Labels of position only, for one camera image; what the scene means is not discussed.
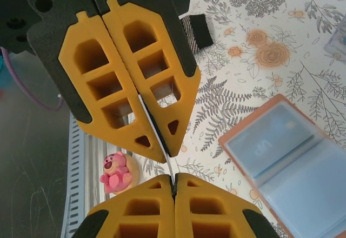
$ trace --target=table surface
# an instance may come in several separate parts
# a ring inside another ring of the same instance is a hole
[[[343,18],[345,1],[191,0],[189,14],[207,15],[215,44],[196,55],[201,85],[173,169],[257,205],[281,237],[287,235],[217,140],[281,93],[346,147],[346,64],[339,53],[323,50]],[[168,173],[165,164],[136,157],[145,179]]]
[[[55,107],[57,89],[39,59],[10,55],[24,84]],[[58,237],[66,199],[69,110],[45,111],[0,71],[0,237]]]

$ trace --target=screw hole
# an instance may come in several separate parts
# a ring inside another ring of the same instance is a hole
[[[39,12],[48,12],[53,7],[52,0],[36,0],[35,7]]]
[[[16,37],[16,40],[18,42],[27,42],[28,41],[28,39],[26,38],[26,35],[19,35]]]
[[[6,22],[6,25],[10,29],[20,29],[26,25],[26,22],[20,18],[11,18]]]

